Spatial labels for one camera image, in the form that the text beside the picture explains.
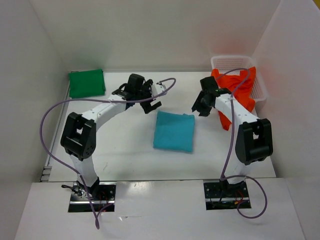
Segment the light blue t shirt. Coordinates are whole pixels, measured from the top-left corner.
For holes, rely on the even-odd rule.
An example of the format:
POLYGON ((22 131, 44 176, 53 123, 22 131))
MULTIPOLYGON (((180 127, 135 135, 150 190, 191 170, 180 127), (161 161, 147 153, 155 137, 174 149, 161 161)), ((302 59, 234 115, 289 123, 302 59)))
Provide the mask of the light blue t shirt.
POLYGON ((195 116, 159 111, 153 137, 153 147, 158 150, 192 153, 195 116))

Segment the green t shirt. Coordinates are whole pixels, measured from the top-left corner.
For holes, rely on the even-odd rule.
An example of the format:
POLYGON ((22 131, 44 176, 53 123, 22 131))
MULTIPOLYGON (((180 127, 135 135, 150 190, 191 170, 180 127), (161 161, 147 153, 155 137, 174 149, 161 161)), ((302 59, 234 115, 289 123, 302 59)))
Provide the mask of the green t shirt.
POLYGON ((103 96, 106 92, 102 69, 74 71, 68 74, 69 97, 81 99, 103 96))

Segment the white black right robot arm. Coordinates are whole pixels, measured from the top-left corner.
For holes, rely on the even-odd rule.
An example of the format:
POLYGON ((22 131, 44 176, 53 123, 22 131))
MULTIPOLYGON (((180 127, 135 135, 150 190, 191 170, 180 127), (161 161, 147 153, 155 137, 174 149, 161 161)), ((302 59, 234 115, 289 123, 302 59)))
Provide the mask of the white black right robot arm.
POLYGON ((255 162, 273 153, 272 125, 249 112, 227 88, 220 88, 213 76, 200 80, 201 91, 191 110, 200 117, 209 116, 214 108, 231 122, 230 147, 220 176, 219 191, 229 197, 245 180, 255 162))

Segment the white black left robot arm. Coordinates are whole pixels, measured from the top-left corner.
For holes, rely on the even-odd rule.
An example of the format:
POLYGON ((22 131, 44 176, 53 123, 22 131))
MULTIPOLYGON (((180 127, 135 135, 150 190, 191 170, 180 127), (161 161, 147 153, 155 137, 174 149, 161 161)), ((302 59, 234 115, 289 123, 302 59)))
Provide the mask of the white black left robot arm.
POLYGON ((68 115, 60 144, 70 156, 77 170, 78 188, 88 200, 96 199, 100 193, 100 180, 92 158, 99 128, 132 107, 134 104, 129 101, 149 99, 165 90, 166 87, 162 83, 145 80, 143 76, 133 73, 127 83, 111 93, 107 103, 101 103, 81 114, 72 112, 68 115))

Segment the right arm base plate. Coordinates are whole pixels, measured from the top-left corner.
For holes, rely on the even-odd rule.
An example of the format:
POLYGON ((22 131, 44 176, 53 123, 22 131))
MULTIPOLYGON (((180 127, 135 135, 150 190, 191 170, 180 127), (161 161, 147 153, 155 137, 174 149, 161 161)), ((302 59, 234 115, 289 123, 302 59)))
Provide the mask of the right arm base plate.
POLYGON ((251 203, 247 184, 241 181, 223 186, 218 180, 203 183, 207 210, 250 209, 251 203))

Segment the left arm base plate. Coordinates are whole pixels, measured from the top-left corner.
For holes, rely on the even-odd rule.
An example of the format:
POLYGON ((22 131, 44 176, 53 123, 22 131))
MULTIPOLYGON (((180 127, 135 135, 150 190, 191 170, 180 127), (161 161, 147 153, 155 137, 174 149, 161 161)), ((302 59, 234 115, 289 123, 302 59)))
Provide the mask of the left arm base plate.
MULTIPOLYGON (((71 190, 68 212, 91 212, 89 200, 84 189, 80 189, 76 182, 71 186, 62 184, 62 188, 71 190)), ((115 210, 116 182, 100 182, 98 193, 90 197, 96 213, 113 212, 115 210)))

